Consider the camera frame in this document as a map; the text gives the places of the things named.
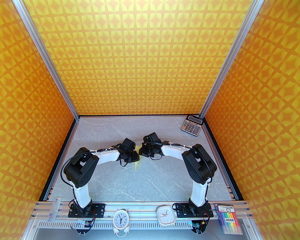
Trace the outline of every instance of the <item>alarm clock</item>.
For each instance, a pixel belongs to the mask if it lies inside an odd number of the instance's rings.
[[[170,206],[161,206],[157,209],[157,220],[161,227],[171,227],[176,222],[173,209]]]
[[[124,231],[125,235],[118,234],[122,230]],[[113,216],[113,233],[118,237],[124,237],[129,232],[129,230],[129,215],[127,213],[127,210],[118,210]]]

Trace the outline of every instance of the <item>black frame edge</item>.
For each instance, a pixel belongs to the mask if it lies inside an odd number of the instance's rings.
[[[57,168],[57,166],[58,166],[59,160],[60,160],[60,158],[62,157],[62,153],[64,152],[64,149],[65,149],[65,147],[66,147],[66,145],[67,145],[67,142],[68,142],[68,140],[69,140],[69,138],[70,138],[70,136],[71,136],[71,133],[72,133],[72,130],[73,130],[74,126],[75,126],[75,123],[76,123],[76,120],[74,119],[73,122],[72,122],[72,124],[71,124],[71,127],[70,127],[70,129],[69,129],[69,131],[68,131],[68,133],[67,133],[67,136],[66,136],[66,138],[65,138],[65,140],[64,140],[64,143],[62,144],[62,147],[61,147],[61,149],[60,149],[60,151],[59,151],[59,153],[58,153],[58,155],[57,155],[57,158],[56,158],[56,160],[55,160],[55,162],[54,162],[54,165],[53,165],[53,167],[52,167],[52,170],[51,170],[51,172],[50,172],[50,174],[49,174],[49,177],[48,177],[48,179],[47,179],[47,181],[46,181],[46,184],[45,184],[45,186],[44,186],[44,189],[42,190],[42,193],[41,193],[40,198],[39,198],[39,201],[40,201],[40,202],[43,202],[43,201],[46,201],[46,200],[47,200],[47,197],[48,197],[48,196],[46,196],[47,190],[48,190],[49,185],[50,185],[50,183],[51,183],[51,180],[52,180],[52,178],[53,178],[53,176],[54,176],[55,170],[56,170],[56,168]]]
[[[221,158],[222,164],[223,164],[223,166],[224,166],[224,168],[225,168],[225,170],[226,170],[226,172],[228,174],[229,180],[231,181],[232,186],[233,186],[233,188],[234,188],[234,190],[236,192],[236,195],[238,197],[237,200],[244,201],[243,195],[240,192],[240,190],[238,188],[238,185],[236,184],[236,181],[235,181],[235,179],[234,179],[234,177],[233,177],[233,175],[232,175],[232,173],[231,173],[231,171],[230,171],[230,169],[228,167],[228,164],[227,164],[227,162],[226,162],[226,160],[225,160],[225,158],[224,158],[224,156],[223,156],[223,154],[221,152],[221,149],[220,149],[220,147],[219,147],[219,145],[218,145],[218,143],[217,143],[217,141],[216,141],[216,139],[215,139],[215,137],[214,137],[214,135],[213,135],[213,133],[212,133],[209,125],[208,125],[208,122],[205,119],[205,117],[203,118],[203,121],[204,121],[204,124],[205,124],[205,126],[206,126],[206,128],[208,130],[208,133],[209,133],[209,135],[210,135],[210,137],[211,137],[211,139],[212,139],[212,141],[214,143],[214,146],[216,147],[216,150],[217,150],[217,152],[218,152],[218,154],[219,154],[219,156]]]

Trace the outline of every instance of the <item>gray marble surface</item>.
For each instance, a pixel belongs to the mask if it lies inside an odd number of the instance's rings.
[[[80,118],[77,130],[67,152],[65,161],[79,148],[99,149],[122,143],[125,138],[136,145],[143,137],[156,132],[164,141],[192,146],[201,144],[215,161],[208,141],[201,130],[198,137],[180,130],[186,116],[114,116]],[[120,166],[119,162],[98,165],[89,181],[89,192],[93,201],[187,201],[192,192],[192,180],[184,162],[172,157],[153,161],[142,157],[138,168],[134,163]],[[69,186],[57,178],[50,201],[54,197],[63,201],[73,199]],[[208,189],[208,200],[231,200],[219,170],[216,171]]]

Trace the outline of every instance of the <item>black mounting plate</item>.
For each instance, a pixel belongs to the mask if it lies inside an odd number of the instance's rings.
[[[95,211],[95,217],[96,218],[103,218],[104,212],[105,212],[105,204],[104,203],[93,203],[91,207],[91,213],[88,217],[84,217],[76,210],[74,207],[74,204],[71,204],[68,217],[69,218],[92,218],[93,213],[92,211]]]
[[[196,207],[189,199],[188,203],[174,203],[172,208],[176,211],[177,218],[212,218],[214,216],[208,201],[201,207]]]
[[[193,218],[194,217],[192,214],[190,214],[190,211],[178,210],[181,208],[189,209],[188,203],[180,203],[180,204],[175,203],[173,206],[176,207],[177,218]]]

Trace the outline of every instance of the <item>yellow sticky note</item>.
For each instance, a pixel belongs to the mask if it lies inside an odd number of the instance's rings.
[[[140,150],[141,147],[142,147],[142,145],[135,146],[135,150],[136,150],[137,153],[139,153],[139,150]],[[140,162],[141,162],[141,156],[139,156],[139,160],[134,163],[134,170],[137,169],[137,167],[139,166]]]

